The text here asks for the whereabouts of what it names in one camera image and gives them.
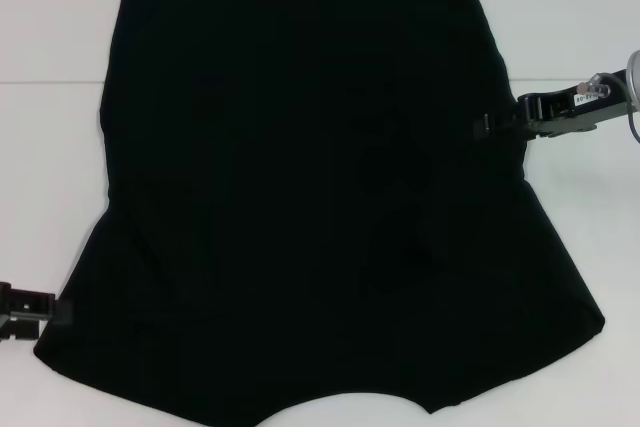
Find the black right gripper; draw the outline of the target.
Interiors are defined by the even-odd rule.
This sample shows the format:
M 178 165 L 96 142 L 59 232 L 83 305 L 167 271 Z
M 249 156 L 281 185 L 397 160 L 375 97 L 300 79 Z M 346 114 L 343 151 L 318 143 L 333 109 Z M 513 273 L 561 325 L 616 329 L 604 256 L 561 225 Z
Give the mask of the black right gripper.
M 631 73 L 596 73 L 574 87 L 525 94 L 518 109 L 501 109 L 481 115 L 472 124 L 476 141 L 534 137 L 554 138 L 595 130 L 602 122 L 625 117 L 631 110 Z

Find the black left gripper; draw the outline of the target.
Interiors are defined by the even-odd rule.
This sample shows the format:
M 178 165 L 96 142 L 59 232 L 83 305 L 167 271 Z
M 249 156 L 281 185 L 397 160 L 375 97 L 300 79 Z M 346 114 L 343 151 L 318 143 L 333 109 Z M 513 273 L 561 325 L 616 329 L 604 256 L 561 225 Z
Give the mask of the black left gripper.
M 69 325 L 72 320 L 69 301 L 51 293 L 12 289 L 9 283 L 0 283 L 0 341 L 36 341 L 40 337 L 39 321 Z

